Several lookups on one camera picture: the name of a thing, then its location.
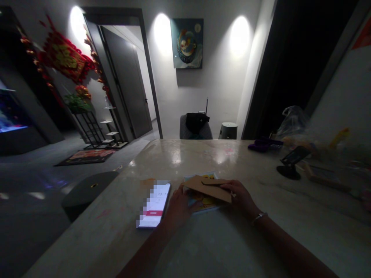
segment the gray door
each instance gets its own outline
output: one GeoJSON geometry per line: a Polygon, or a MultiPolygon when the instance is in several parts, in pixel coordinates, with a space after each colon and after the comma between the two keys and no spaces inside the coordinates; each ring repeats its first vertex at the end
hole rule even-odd
{"type": "Polygon", "coordinates": [[[101,30],[111,56],[116,83],[121,90],[134,135],[138,138],[152,130],[152,122],[136,49],[106,28],[101,30]]]}

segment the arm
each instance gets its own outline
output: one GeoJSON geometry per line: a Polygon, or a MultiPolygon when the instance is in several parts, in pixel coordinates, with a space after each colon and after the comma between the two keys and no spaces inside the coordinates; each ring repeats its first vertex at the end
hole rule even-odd
{"type": "MultiPolygon", "coordinates": [[[[245,214],[249,222],[253,221],[262,212],[239,181],[232,180],[221,187],[236,194],[232,198],[232,203],[245,214]]],[[[267,215],[257,219],[254,225],[273,246],[291,277],[338,277],[267,215]]]]}
{"type": "Polygon", "coordinates": [[[170,199],[164,219],[117,275],[117,278],[151,276],[162,251],[176,230],[191,217],[197,206],[199,203],[188,207],[187,192],[183,192],[183,185],[180,185],[170,199]]]}

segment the stool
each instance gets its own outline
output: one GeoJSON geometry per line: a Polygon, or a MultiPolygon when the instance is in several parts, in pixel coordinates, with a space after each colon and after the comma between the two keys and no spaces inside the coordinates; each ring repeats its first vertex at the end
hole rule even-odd
{"type": "Polygon", "coordinates": [[[116,171],[92,175],[78,183],[62,200],[62,207],[73,222],[119,175],[116,171]]]}
{"type": "Polygon", "coordinates": [[[237,124],[230,122],[222,123],[219,139],[237,139],[237,124]]]}

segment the hand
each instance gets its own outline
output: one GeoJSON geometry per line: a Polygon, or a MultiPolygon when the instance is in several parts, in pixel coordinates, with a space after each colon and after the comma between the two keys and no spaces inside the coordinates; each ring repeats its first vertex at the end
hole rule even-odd
{"type": "Polygon", "coordinates": [[[228,189],[232,193],[236,194],[232,196],[232,204],[235,205],[248,220],[252,221],[262,211],[255,205],[251,198],[250,193],[238,180],[231,180],[226,184],[220,186],[223,189],[228,189]]]}
{"type": "Polygon", "coordinates": [[[183,192],[183,185],[181,184],[179,188],[174,191],[170,199],[169,207],[163,219],[164,226],[170,233],[175,232],[187,222],[192,213],[199,206],[200,202],[196,202],[191,207],[188,207],[187,191],[183,192]]]}

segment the purple object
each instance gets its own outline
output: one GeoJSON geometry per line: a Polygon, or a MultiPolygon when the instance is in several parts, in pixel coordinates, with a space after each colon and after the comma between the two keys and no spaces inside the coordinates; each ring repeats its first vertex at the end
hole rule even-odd
{"type": "Polygon", "coordinates": [[[248,146],[250,150],[258,151],[260,153],[265,153],[267,150],[277,150],[282,148],[283,142],[272,140],[267,137],[261,137],[260,139],[256,139],[254,144],[248,146]]]}

